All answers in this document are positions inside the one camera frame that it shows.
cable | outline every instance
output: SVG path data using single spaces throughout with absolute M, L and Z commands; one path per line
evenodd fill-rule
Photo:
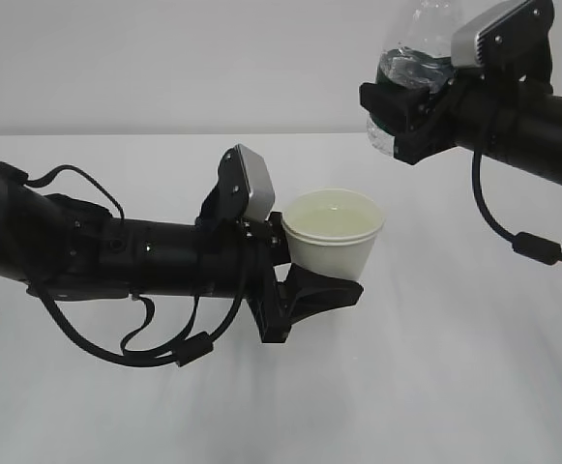
M 497 105 L 495 105 L 491 114 L 487 117 L 486 123 L 481 127 L 478 139 L 474 145 L 474 156 L 472 157 L 472 192 L 474 194 L 476 206 L 488 226 L 491 227 L 497 235 L 507 242 L 510 242 L 516 253 L 549 265 L 556 264 L 558 261 L 562 262 L 562 247 L 560 244 L 527 232 L 520 232 L 514 235 L 505 229 L 488 209 L 481 184 L 481 161 L 483 158 L 483 151 L 491 138 L 497 112 L 498 108 Z
M 152 319 L 154 318 L 154 314 L 156 312 L 155 306 L 154 306 L 154 302 L 152 302 L 149 298 L 145 298 L 145 297 L 136 297 L 138 300 L 141 300 L 143 302 L 143 304 L 145 305 L 145 320 L 143 322 L 143 324 L 141 324 L 141 326 L 128 333 L 121 341 L 121 343 L 119 344 L 119 347 L 122 350 L 122 353 L 124 354 L 124 356 L 129 356 L 129 357 L 139 357 L 139 358 L 144 358 L 144 357 L 158 357 L 161 355 L 164 355 L 170 351 L 173 351 L 176 347 L 176 345 L 178 345 L 180 342 L 186 340 L 186 338 L 188 338 L 188 335 L 191 334 L 192 331 L 192 327 L 194 326 L 194 320 L 196 319 L 196 310 L 199 306 L 199 296 L 196 295 L 194 297 L 194 306 L 192 308 L 192 314 L 191 314 L 191 318 L 189 319 L 188 323 L 186 324 L 186 327 L 179 332 L 177 335 L 175 335 L 173 338 L 171 338 L 170 340 L 167 341 L 167 343 L 163 343 L 162 345 L 156 347 L 156 348 L 152 348 L 150 350 L 129 350 L 126 348 L 126 345 L 138 334 L 141 333 L 141 331 L 143 331 L 143 329 L 145 329 L 147 326 L 150 325 L 150 323 L 152 322 Z
M 57 175 L 63 171 L 73 171 L 79 176 L 84 177 L 91 185 L 93 185 L 96 189 L 98 189 L 114 206 L 117 208 L 119 212 L 119 219 L 120 219 L 120 227 L 124 228 L 124 223 L 126 221 L 126 215 L 124 214 L 124 209 L 121 207 L 119 202 L 111 195 L 106 188 L 100 185 L 100 183 L 87 174 L 85 171 L 80 169 L 79 167 L 72 166 L 70 164 L 62 164 L 61 166 L 57 166 L 48 173 L 44 174 L 43 177 L 39 179 L 35 179 L 33 181 L 25 182 L 25 185 L 31 187 L 32 189 L 41 189 L 42 187 L 48 186 L 51 182 L 55 180 Z
M 248 266 L 245 253 L 246 239 L 242 235 L 240 235 L 240 238 L 238 240 L 240 241 L 240 276 L 238 280 L 238 289 L 235 294 L 235 298 L 233 299 L 233 303 L 231 304 L 231 308 L 226 313 L 226 316 L 224 316 L 221 324 L 210 334 L 210 336 L 212 337 L 212 341 L 218 340 L 229 328 L 229 326 L 235 319 L 238 310 L 240 309 L 240 305 L 242 304 L 242 300 L 244 299 L 244 294 L 246 292 L 246 284 L 248 279 Z

black robotic arm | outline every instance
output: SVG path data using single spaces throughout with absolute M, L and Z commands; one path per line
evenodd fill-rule
M 64 170 L 85 176 L 120 217 L 93 203 L 30 189 L 44 187 Z M 194 361 L 212 351 L 243 299 L 261 340 L 283 343 L 293 324 L 356 304 L 363 288 L 296 265 L 285 282 L 278 282 L 275 267 L 290 263 L 290 255 L 281 214 L 272 212 L 274 201 L 263 158 L 242 145 L 222 157 L 218 183 L 193 225 L 127 219 L 119 203 L 74 166 L 30 181 L 25 172 L 0 163 L 0 276 L 27 284 L 67 337 L 111 363 L 151 367 Z M 167 343 L 131 351 L 126 344 L 154 315 L 145 295 L 194 296 L 194 311 L 188 326 Z M 121 355 L 85 339 L 56 304 L 129 296 L 144 302 L 147 316 L 124 338 Z M 231 298 L 233 304 L 213 332 L 191 335 L 200 297 Z
M 550 84 L 554 18 L 551 0 L 508 0 L 455 33 L 455 74 L 438 94 L 405 89 L 381 72 L 360 89 L 362 107 L 395 138 L 395 159 L 416 164 L 456 146 L 474 152 L 473 193 L 488 225 L 515 252 L 550 265 L 562 262 L 562 247 L 500 225 L 480 168 L 485 155 L 562 185 L 562 97 Z

water bottle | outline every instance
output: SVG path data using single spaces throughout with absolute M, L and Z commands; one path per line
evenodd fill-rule
M 451 39 L 463 25 L 462 0 L 406 0 L 379 60 L 376 82 L 386 79 L 406 87 L 429 87 L 436 94 L 453 76 Z M 370 143 L 385 155 L 395 140 L 369 116 Z

